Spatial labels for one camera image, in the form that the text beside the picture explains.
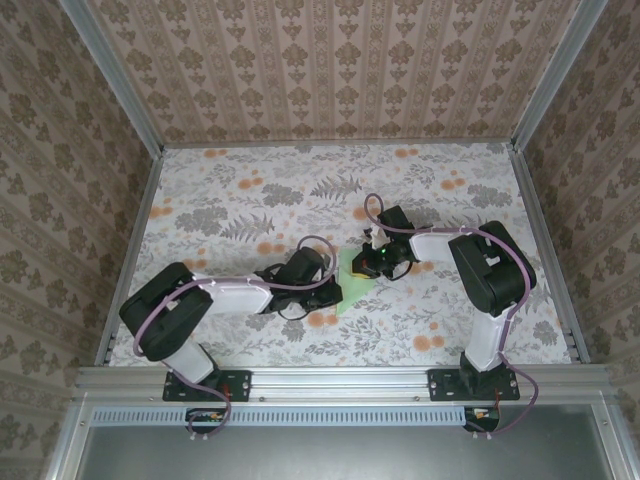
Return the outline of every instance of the gray floor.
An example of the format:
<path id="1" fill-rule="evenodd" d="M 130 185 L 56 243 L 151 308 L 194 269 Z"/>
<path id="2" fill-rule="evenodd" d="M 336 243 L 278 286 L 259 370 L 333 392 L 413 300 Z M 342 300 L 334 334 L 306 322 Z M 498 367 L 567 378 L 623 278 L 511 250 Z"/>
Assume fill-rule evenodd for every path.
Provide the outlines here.
<path id="1" fill-rule="evenodd" d="M 448 427 L 236 427 L 190 441 L 175 427 L 94 428 L 84 480 L 613 478 L 590 407 L 536 407 L 487 441 Z"/>

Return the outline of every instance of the gray leaf pattern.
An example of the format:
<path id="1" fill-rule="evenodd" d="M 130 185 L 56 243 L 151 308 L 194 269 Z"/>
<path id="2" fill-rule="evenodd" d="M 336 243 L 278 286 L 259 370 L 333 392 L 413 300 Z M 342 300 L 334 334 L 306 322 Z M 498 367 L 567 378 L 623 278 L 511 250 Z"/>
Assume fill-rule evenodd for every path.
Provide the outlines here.
<path id="1" fill-rule="evenodd" d="M 209 275 L 261 270 L 285 261 L 312 233 L 331 236 L 340 251 L 358 249 L 369 226 L 364 196 L 375 191 L 416 226 L 501 221 L 539 282 L 514 320 L 507 354 L 519 363 L 569 360 L 504 145 L 181 149 L 165 157 L 131 293 L 174 261 Z M 319 243 L 308 245 L 326 253 Z M 24 283 L 32 274 L 17 258 L 11 265 L 8 279 Z M 222 366 L 457 364 L 473 312 L 455 264 L 422 262 L 397 282 L 376 282 L 339 315 L 335 307 L 291 322 L 274 314 L 205 314 L 194 338 Z M 133 357 L 122 327 L 112 364 L 146 363 Z"/>

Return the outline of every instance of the aluminum frame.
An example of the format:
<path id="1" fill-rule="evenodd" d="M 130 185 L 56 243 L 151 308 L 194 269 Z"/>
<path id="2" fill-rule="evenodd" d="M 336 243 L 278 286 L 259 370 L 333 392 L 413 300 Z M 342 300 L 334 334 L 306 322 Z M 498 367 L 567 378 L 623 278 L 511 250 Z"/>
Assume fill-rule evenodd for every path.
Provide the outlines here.
<path id="1" fill-rule="evenodd" d="M 531 140 L 606 5 L 607 0 L 587 0 L 578 5 L 513 132 L 512 137 L 518 150 L 524 150 Z"/>
<path id="2" fill-rule="evenodd" d="M 549 234 L 549 229 L 547 228 L 547 223 L 542 213 L 540 201 L 536 195 L 536 189 L 533 185 L 533 179 L 529 173 L 524 153 L 522 153 L 522 151 L 516 151 L 512 147 L 509 150 L 509 158 L 511 159 L 511 165 L 513 166 L 520 193 L 522 194 L 522 203 L 529 217 L 533 238 L 538 246 L 540 260 L 542 261 L 542 267 L 549 282 L 549 291 L 551 292 L 553 303 L 558 312 L 558 318 L 562 325 L 570 330 L 571 337 L 578 352 L 578 359 L 582 363 L 589 363 L 591 359 L 587 351 L 587 344 L 584 341 L 582 330 L 578 323 L 578 317 L 576 316 L 571 297 L 569 296 L 569 289 L 562 275 L 558 256 L 553 248 L 551 235 Z"/>
<path id="3" fill-rule="evenodd" d="M 107 37 L 100 30 L 98 21 L 93 17 L 88 3 L 78 0 L 60 0 L 60 3 L 89 49 L 91 57 L 100 67 L 151 158 L 158 160 L 162 155 L 162 137 L 147 114 L 147 109 L 142 103 L 144 99 L 137 95 Z"/>
<path id="4" fill-rule="evenodd" d="M 492 402 L 431 402 L 427 370 L 416 367 L 251 368 L 250 404 L 254 407 L 345 406 L 485 406 Z M 540 386 L 538 404 L 591 405 L 599 434 L 616 480 L 637 479 L 638 465 L 630 440 L 625 446 L 624 424 L 612 406 L 614 389 L 604 365 L 524 365 Z M 219 406 L 216 403 L 164 402 L 163 367 L 82 368 L 62 427 L 47 480 L 75 479 L 96 407 L 168 405 Z M 519 376 L 521 399 L 505 405 L 525 405 L 533 389 Z"/>
<path id="5" fill-rule="evenodd" d="M 238 148 L 238 147 L 321 147 L 332 145 L 429 145 L 429 144 L 463 144 L 471 143 L 508 143 L 509 137 L 460 137 L 460 138 L 336 138 L 331 140 L 267 140 L 256 142 L 204 142 L 204 143 L 167 143 L 165 148 L 182 150 L 185 148 Z"/>
<path id="6" fill-rule="evenodd" d="M 100 344 L 94 365 L 104 365 L 108 358 L 108 354 L 111 348 L 111 342 L 115 340 L 115 334 L 118 331 L 118 325 L 120 324 L 120 316 L 118 310 L 124 303 L 129 295 L 129 287 L 131 286 L 131 280 L 133 273 L 136 270 L 136 262 L 138 254 L 140 253 L 140 246 L 142 245 L 142 239 L 144 238 L 144 231 L 149 220 L 149 213 L 151 212 L 151 206 L 153 204 L 153 198 L 156 195 L 158 188 L 158 182 L 160 181 L 160 173 L 162 172 L 162 165 L 164 163 L 164 157 L 160 157 L 153 161 L 149 177 L 147 178 L 147 185 L 144 188 L 142 200 L 140 201 L 140 209 L 136 216 L 136 221 L 133 224 L 133 230 L 131 231 L 131 238 L 129 239 L 129 246 L 127 247 L 127 253 L 124 257 L 124 263 L 122 264 L 122 270 L 118 277 L 118 283 L 116 289 L 113 292 L 113 298 L 111 299 L 111 305 L 109 306 L 109 313 L 107 313 L 107 320 L 105 322 L 104 330 L 102 331 L 102 337 L 100 338 Z"/>

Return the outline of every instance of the green sponge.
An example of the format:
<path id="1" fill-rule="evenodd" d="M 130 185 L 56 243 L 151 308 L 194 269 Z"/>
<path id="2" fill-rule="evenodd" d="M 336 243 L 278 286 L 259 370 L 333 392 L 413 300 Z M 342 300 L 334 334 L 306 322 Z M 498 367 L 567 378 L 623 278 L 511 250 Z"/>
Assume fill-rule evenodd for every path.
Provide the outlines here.
<path id="1" fill-rule="evenodd" d="M 342 315 L 351 305 L 364 297 L 375 284 L 375 280 L 351 275 L 351 262 L 360 253 L 360 249 L 341 248 L 339 255 L 338 283 L 342 287 L 342 302 L 338 304 L 336 315 Z"/>

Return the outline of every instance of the vent slot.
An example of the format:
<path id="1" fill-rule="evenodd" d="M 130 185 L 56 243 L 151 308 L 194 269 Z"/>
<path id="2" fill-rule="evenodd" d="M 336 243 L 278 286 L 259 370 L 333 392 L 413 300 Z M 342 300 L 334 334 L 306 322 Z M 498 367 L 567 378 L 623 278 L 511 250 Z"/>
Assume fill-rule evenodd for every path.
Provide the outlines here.
<path id="1" fill-rule="evenodd" d="M 187 407 L 97 407 L 92 427 L 185 426 Z M 194 425 L 210 425 L 193 422 Z M 234 407 L 229 426 L 464 425 L 464 407 Z"/>

